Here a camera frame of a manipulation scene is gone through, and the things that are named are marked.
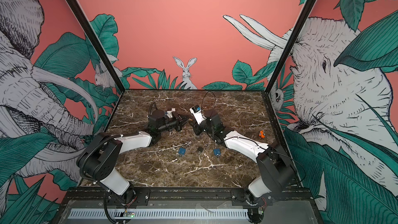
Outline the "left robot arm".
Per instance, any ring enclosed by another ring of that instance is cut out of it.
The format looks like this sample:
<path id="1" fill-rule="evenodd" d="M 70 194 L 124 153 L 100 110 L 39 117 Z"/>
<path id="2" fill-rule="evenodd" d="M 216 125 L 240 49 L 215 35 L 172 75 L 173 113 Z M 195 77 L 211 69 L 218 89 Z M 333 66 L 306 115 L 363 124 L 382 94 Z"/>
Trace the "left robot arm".
<path id="1" fill-rule="evenodd" d="M 78 157 L 76 165 L 80 176 L 100 185 L 110 197 L 122 204 L 135 200 L 134 186 L 115 168 L 119 155 L 138 148 L 156 144 L 164 131 L 181 131 L 189 121 L 189 115 L 180 115 L 175 111 L 154 110 L 148 116 L 143 130 L 130 135 L 108 134 L 101 132 Z"/>

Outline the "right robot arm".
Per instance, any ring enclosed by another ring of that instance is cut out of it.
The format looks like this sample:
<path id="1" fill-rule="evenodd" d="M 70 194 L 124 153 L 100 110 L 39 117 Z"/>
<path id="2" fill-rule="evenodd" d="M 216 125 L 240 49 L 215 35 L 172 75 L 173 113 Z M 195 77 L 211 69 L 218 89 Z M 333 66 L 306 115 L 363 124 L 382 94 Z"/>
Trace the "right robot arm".
<path id="1" fill-rule="evenodd" d="M 279 143 L 269 145 L 257 142 L 224 126 L 214 109 L 203 113 L 196 105 L 190 112 L 194 117 L 190 125 L 197 136 L 206 133 L 217 144 L 237 151 L 257 164 L 260 177 L 254 179 L 247 187 L 247 201 L 253 202 L 267 194 L 280 193 L 295 178 L 294 163 Z"/>

